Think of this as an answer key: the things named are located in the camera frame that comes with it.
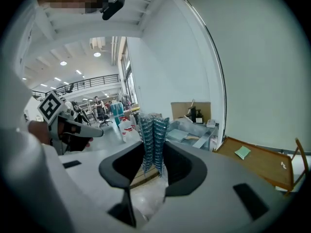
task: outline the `railing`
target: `railing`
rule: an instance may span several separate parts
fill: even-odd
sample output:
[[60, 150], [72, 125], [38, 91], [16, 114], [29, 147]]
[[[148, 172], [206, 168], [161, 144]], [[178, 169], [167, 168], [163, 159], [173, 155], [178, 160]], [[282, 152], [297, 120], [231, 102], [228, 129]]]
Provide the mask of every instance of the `railing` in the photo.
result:
[[40, 91], [32, 91], [33, 97], [39, 101], [44, 100], [46, 93]]
[[[87, 88], [92, 88], [92, 87], [97, 87], [99, 85], [103, 84], [113, 84], [113, 83], [118, 83], [119, 82], [119, 75], [118, 74], [113, 74], [113, 75], [106, 75], [106, 76], [100, 76], [92, 79], [87, 79], [87, 80], [81, 80], [77, 81], [74, 83], [70, 83], [67, 85], [64, 85], [62, 87], [59, 87], [55, 90], [53, 90], [58, 96], [63, 96], [65, 94], [69, 94], [75, 91], [80, 91], [83, 89]], [[45, 95], [47, 93], [44, 92], [37, 92], [37, 91], [32, 91], [33, 92], [33, 97], [37, 99], [36, 97], [40, 96], [44, 99]]]

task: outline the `ceiling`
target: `ceiling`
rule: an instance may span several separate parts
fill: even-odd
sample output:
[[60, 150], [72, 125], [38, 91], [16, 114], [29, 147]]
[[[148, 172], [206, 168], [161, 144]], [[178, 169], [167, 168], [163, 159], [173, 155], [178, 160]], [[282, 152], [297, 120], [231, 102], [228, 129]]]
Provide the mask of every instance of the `ceiling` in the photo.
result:
[[51, 49], [81, 39], [113, 35], [141, 37], [150, 16], [162, 1], [125, 0], [124, 7], [109, 21], [103, 21], [99, 11], [85, 14], [84, 9], [38, 7], [27, 58], [35, 59]]
[[[34, 59], [27, 59], [24, 72], [25, 83], [30, 89], [35, 89], [43, 83], [48, 85], [50, 90], [50, 86], [58, 88], [64, 85], [63, 82], [73, 83], [83, 80], [83, 76], [89, 79], [112, 74], [103, 72], [103, 68], [112, 64], [112, 37], [95, 39], [98, 39], [100, 43], [103, 42], [104, 45], [100, 45], [101, 48], [99, 48], [97, 44], [94, 46], [92, 43], [93, 49], [91, 49], [90, 42], [94, 42], [94, 39], [80, 40], [46, 51]], [[94, 57], [96, 52], [99, 52], [101, 56]], [[60, 65], [62, 61], [67, 62], [67, 65]], [[83, 74], [79, 75], [76, 70], [80, 70]], [[61, 79], [62, 82], [55, 80], [55, 77]]]
[[63, 73], [68, 68], [62, 69], [60, 62], [72, 62], [73, 66], [85, 62], [85, 59], [99, 51], [90, 48], [90, 39], [95, 37], [101, 37], [105, 42], [102, 47], [104, 52], [100, 52], [101, 58], [115, 65], [121, 36], [141, 37], [151, 16], [163, 1], [125, 0], [124, 7], [109, 21], [103, 21], [100, 12], [85, 14], [82, 9], [74, 11], [74, 14], [68, 10], [38, 7], [32, 42], [26, 56], [25, 83], [30, 89], [34, 89], [41, 83], [48, 82], [50, 89], [61, 86], [55, 82], [54, 77], [68, 83], [81, 80], [81, 76], [77, 76], [75, 72]]

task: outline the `person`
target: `person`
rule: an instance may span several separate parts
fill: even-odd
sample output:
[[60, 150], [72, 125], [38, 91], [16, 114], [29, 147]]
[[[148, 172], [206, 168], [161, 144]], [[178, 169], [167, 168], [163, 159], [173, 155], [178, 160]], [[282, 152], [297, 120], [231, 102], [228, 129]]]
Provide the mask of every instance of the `person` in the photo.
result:
[[[31, 97], [31, 91], [21, 82], [21, 78], [24, 77], [25, 56], [27, 56], [31, 43], [31, 31], [35, 23], [36, 10], [41, 5], [49, 5], [52, 8], [79, 9], [86, 8], [86, 4], [94, 6], [102, 4], [102, 0], [25, 0], [21, 4], [16, 15], [18, 22], [15, 20], [1, 39], [0, 75], [6, 77], [8, 87], [6, 87], [5, 92], [2, 89], [0, 94], [3, 99], [6, 99], [13, 94], [7, 92], [8, 90], [12, 90], [12, 92], [18, 90], [18, 95], [22, 99], [17, 99], [16, 102], [10, 103], [10, 105], [6, 103], [2, 107], [1, 111], [4, 115], [12, 112], [12, 108], [14, 108], [14, 114], [19, 116], [10, 120], [8, 118], [1, 118], [1, 128], [19, 128], [20, 130], [33, 134], [42, 144], [49, 144], [48, 124], [46, 122], [29, 121], [28, 125], [25, 125], [25, 118], [23, 116], [23, 109]], [[59, 135], [63, 131], [64, 124], [59, 123]]]
[[123, 104], [124, 110], [128, 110], [131, 105], [131, 98], [128, 94], [123, 93], [120, 102]]
[[60, 100], [63, 101], [63, 103], [66, 105], [66, 107], [67, 107], [68, 109], [71, 109], [71, 110], [73, 111], [73, 120], [74, 120], [75, 122], [82, 123], [82, 121], [79, 121], [79, 120], [78, 120], [78, 115], [77, 115], [77, 113], [75, 112], [72, 103], [71, 103], [70, 101], [67, 101], [66, 98], [60, 98]]
[[105, 103], [105, 108], [106, 108], [107, 114], [109, 114], [109, 106], [110, 106], [109, 102], [106, 102]]
[[109, 102], [108, 102], [108, 112], [109, 112], [109, 116], [112, 116], [111, 104], [112, 104], [112, 102], [109, 101]]
[[97, 114], [99, 118], [103, 118], [102, 113], [106, 114], [106, 109], [105, 109], [105, 105], [104, 102], [99, 100], [99, 98], [96, 96], [95, 98], [95, 108], [97, 109]]

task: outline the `white wall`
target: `white wall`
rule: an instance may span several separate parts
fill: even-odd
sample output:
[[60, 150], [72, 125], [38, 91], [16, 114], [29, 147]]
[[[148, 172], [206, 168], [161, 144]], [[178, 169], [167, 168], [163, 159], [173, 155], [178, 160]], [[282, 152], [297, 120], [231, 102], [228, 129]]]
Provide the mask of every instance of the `white wall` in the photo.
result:
[[26, 113], [28, 119], [30, 121], [36, 121], [36, 116], [41, 117], [41, 121], [43, 122], [43, 117], [38, 111], [38, 106], [40, 104], [40, 101], [36, 100], [35, 98], [31, 97], [24, 109], [24, 112]]
[[[76, 70], [82, 72], [82, 75], [76, 73]], [[51, 67], [50, 71], [41, 75], [39, 74], [32, 83], [28, 84], [28, 87], [32, 90], [48, 92], [51, 90], [50, 87], [58, 88], [63, 86], [63, 81], [72, 83], [83, 80], [82, 76], [85, 76], [86, 79], [91, 79], [118, 73], [118, 67], [111, 65], [111, 54], [108, 52], [102, 52], [102, 55], [98, 58], [95, 58], [93, 55], [75, 57], [68, 61], [68, 64], [64, 67], [57, 63], [56, 66]], [[62, 81], [53, 81], [54, 77], [57, 77]], [[40, 86], [41, 83], [46, 84], [48, 87], [44, 88]]]
[[198, 45], [172, 0], [165, 0], [141, 39], [128, 38], [128, 47], [143, 111], [172, 119], [171, 102], [210, 101]]
[[226, 134], [311, 150], [311, 51], [282, 0], [189, 0], [207, 25], [224, 68]]

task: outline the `wooden table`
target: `wooden table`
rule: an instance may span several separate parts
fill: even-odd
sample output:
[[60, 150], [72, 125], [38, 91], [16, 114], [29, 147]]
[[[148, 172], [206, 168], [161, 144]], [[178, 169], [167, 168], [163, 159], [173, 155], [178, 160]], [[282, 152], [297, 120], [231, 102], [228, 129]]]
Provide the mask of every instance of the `wooden table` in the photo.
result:
[[[242, 146], [251, 150], [244, 160], [235, 153]], [[293, 166], [291, 158], [287, 155], [269, 151], [231, 137], [225, 139], [216, 153], [233, 158], [274, 186], [289, 191], [294, 187]], [[285, 164], [286, 169], [282, 167], [281, 162]]]

